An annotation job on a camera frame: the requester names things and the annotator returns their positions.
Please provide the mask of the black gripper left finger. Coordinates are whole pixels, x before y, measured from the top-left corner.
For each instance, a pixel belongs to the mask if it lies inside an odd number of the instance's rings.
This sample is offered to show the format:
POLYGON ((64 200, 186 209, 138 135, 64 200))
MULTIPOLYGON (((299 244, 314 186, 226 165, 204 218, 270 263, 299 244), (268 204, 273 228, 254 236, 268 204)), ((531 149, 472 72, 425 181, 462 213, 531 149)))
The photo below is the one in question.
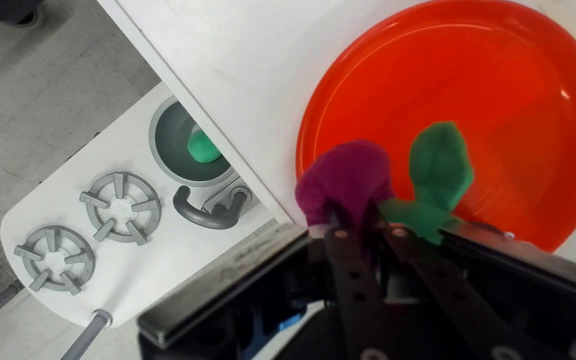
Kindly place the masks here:
POLYGON ((326 232, 324 248, 335 278, 335 300, 348 358, 396 360, 399 351, 393 340, 396 329, 360 240, 348 229, 332 228, 326 232))

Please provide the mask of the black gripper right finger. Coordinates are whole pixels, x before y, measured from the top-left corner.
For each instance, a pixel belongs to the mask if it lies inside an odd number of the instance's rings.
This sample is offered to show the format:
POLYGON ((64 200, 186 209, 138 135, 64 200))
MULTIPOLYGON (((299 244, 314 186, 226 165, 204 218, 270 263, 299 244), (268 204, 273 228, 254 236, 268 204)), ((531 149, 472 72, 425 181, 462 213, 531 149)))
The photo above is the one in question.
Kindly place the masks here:
POLYGON ((557 358, 548 346, 512 329, 437 245, 403 223, 390 223, 384 237, 396 257, 415 269, 476 360, 557 358))

